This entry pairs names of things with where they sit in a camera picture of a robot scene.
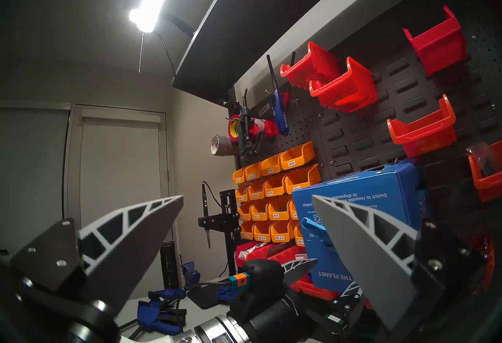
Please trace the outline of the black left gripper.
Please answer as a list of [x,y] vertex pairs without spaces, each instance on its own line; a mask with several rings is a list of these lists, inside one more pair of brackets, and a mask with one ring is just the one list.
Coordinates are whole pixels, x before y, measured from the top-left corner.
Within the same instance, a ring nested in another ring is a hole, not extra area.
[[[312,258],[283,264],[283,283],[291,286],[317,262],[317,258]],[[330,300],[289,288],[268,298],[248,290],[236,297],[227,318],[243,342],[306,342],[310,338],[318,342],[345,342],[365,305],[366,298],[356,281]]]

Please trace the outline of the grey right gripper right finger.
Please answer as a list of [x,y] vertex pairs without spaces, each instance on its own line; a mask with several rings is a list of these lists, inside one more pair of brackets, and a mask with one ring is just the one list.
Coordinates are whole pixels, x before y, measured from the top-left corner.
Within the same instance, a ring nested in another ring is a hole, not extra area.
[[312,204],[343,265],[389,330],[418,294],[412,283],[419,232],[370,207],[313,195]]

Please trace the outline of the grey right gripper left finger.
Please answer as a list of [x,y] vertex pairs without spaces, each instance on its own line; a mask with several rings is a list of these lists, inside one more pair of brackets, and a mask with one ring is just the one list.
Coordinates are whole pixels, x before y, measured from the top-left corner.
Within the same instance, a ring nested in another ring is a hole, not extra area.
[[82,300],[100,300],[116,316],[158,256],[183,206],[182,195],[142,202],[114,210],[80,229]]

